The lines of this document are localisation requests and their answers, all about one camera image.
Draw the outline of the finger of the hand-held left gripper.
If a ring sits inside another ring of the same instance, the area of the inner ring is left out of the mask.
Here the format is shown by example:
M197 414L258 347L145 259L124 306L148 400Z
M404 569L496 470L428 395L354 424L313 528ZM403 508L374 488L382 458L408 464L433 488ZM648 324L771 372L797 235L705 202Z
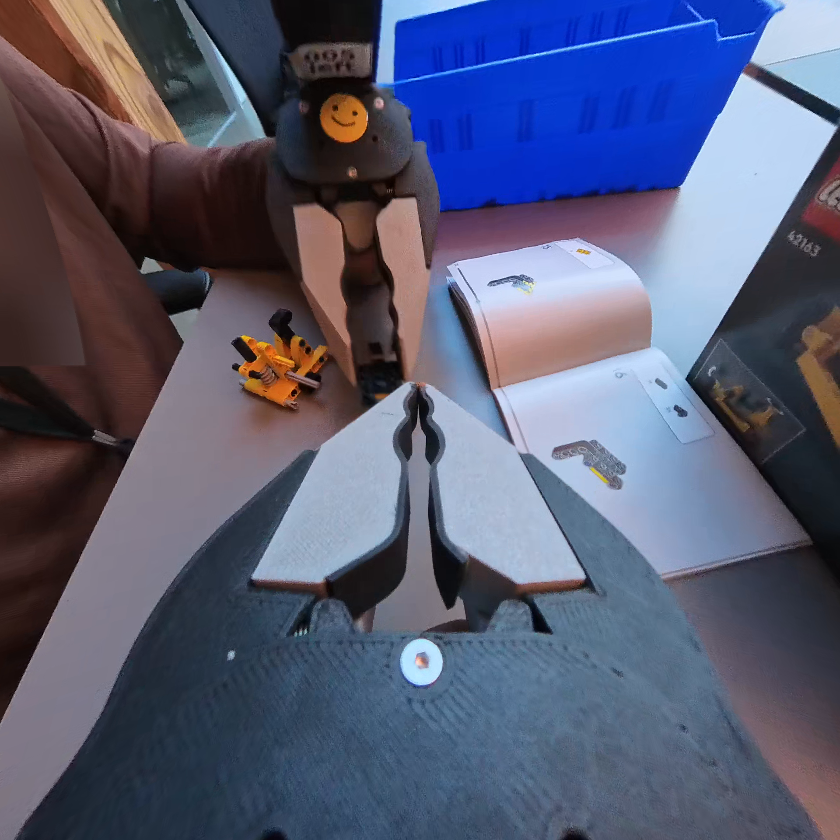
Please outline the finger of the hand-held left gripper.
M381 282L371 299L371 341L393 370L395 382L409 382L419 354L429 290L417 200L396 197L375 220Z
M342 278L347 249L368 248L368 205L340 203L328 209L318 203L303 203L294 206L293 218L304 295L332 358L357 387Z

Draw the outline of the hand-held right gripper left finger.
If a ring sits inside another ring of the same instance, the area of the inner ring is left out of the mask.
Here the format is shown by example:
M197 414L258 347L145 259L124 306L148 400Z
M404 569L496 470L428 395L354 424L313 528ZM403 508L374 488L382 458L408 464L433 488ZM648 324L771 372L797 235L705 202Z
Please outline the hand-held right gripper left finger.
M417 390L402 385L318 448L253 585L332 598L353 618L394 592L406 571Z

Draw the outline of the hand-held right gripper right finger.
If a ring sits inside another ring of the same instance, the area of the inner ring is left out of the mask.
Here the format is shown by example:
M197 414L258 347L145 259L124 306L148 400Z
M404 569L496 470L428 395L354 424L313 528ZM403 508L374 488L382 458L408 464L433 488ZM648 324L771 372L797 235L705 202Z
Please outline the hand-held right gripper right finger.
M418 386L434 576L485 629L505 601L581 588L585 572L513 444L438 389Z

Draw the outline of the black lego assembly orange plate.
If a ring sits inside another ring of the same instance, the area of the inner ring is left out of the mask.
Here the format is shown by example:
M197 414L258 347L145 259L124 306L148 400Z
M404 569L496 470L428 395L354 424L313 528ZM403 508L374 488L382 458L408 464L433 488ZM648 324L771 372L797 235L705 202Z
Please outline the black lego assembly orange plate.
M398 351L379 341L363 345L355 370L360 396L366 406L380 402L404 383Z

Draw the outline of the person's left forearm brown sleeve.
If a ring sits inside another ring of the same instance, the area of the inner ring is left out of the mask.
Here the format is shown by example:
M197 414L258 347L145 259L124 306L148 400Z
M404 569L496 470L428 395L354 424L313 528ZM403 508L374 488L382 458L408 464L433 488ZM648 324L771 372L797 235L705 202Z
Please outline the person's left forearm brown sleeve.
M78 179L132 256L182 268L288 266L266 203L271 141L164 142L75 97L96 141L91 172Z

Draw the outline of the yellow black lego assembly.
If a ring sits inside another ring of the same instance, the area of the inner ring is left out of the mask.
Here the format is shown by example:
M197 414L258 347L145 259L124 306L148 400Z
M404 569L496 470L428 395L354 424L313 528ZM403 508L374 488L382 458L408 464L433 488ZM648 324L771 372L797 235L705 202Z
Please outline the yellow black lego assembly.
M291 326L292 313L277 309L269 319L270 341L239 335L232 342L240 360L233 364L246 393L296 412L301 395L321 386L321 369L329 361L325 344L311 344Z

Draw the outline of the white lego instruction booklet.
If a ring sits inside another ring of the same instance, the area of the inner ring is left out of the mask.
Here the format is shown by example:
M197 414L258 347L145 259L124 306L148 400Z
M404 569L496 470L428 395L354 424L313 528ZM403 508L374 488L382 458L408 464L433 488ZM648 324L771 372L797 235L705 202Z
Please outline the white lego instruction booklet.
M583 240L461 259L448 285L512 443L665 578L803 548L803 526L652 345L627 263Z

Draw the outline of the black lego box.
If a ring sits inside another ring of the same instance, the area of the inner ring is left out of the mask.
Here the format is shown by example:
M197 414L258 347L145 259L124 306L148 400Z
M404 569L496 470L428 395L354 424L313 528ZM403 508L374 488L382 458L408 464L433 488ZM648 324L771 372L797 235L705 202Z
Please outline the black lego box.
M688 379L838 575L838 131Z

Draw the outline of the black chair back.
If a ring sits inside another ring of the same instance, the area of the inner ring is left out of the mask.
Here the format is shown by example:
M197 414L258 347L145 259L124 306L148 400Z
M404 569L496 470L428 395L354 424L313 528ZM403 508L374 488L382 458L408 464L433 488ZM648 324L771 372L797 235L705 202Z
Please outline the black chair back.
M187 1L255 110L265 135L276 133L283 100L280 27L270 1Z

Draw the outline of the blue plastic bin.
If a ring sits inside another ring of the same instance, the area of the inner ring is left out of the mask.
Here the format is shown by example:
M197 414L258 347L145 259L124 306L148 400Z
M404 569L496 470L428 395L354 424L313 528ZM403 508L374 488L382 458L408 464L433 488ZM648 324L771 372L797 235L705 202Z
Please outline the blue plastic bin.
M680 186L780 2L481 2L395 24L453 211Z

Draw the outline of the person's torso brown clothing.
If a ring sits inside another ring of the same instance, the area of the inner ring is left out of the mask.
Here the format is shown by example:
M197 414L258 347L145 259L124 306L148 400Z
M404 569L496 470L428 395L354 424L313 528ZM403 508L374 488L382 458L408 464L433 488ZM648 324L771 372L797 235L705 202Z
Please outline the person's torso brown clothing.
M23 131L77 306L86 363L35 375L95 430L135 438L181 339L130 243L157 142L62 87L2 40ZM1 666L7 709L122 470L100 444L2 431Z

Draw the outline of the wooden panel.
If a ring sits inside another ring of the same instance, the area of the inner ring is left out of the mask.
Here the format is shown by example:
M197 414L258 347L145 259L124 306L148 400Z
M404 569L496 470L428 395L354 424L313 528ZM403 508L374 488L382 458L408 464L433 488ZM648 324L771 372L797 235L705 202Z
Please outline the wooden panel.
M2 1L1 36L109 116L186 142L104 2Z

